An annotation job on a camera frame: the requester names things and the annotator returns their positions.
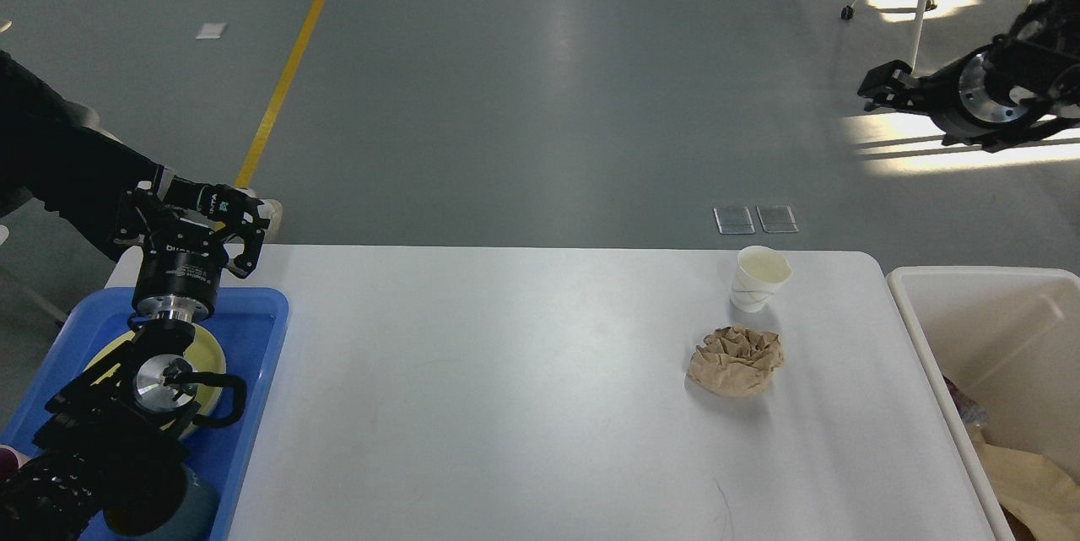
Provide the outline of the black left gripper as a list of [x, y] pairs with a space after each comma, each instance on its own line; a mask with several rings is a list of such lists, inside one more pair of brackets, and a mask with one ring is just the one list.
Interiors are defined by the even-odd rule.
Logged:
[[[176, 173], [159, 165], [150, 179], [132, 184], [120, 198], [111, 242], [138, 246], [143, 260], [132, 292], [139, 317], [203, 322], [216, 311], [222, 269], [247, 279], [257, 268], [267, 221], [243, 215], [217, 221], [215, 236], [205, 225], [176, 225], [181, 211], [165, 201]], [[238, 255], [226, 246], [240, 243]]]

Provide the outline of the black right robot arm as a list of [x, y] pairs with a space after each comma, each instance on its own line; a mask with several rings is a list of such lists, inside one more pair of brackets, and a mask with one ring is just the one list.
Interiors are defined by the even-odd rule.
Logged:
[[858, 95], [865, 111], [921, 114], [941, 144], [995, 153], [1076, 129], [1079, 100], [1077, 0], [1031, 3], [1005, 33], [916, 77], [906, 60], [869, 69]]

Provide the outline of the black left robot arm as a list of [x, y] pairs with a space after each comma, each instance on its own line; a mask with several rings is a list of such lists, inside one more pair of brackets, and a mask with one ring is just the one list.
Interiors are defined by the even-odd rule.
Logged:
[[246, 380], [186, 357], [213, 316], [222, 271], [255, 271], [278, 211], [229, 186], [160, 170], [119, 200], [112, 240], [140, 248], [132, 336], [46, 403], [37, 457], [3, 481], [4, 540], [76, 540], [89, 523], [123, 538], [201, 540], [219, 499], [186, 464], [192, 427], [246, 412]]

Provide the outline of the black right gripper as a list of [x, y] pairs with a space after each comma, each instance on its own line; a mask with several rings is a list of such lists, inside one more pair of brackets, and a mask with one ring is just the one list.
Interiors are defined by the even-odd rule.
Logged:
[[858, 95], [867, 99], [864, 111], [892, 109], [929, 116], [942, 131], [942, 146], [978, 146], [987, 153], [1077, 129], [1077, 118], [1041, 121], [1050, 104], [1026, 89], [1014, 95], [1014, 84], [986, 67], [987, 53], [987, 48], [980, 48], [920, 77], [913, 75], [908, 63], [890, 60], [869, 69]]

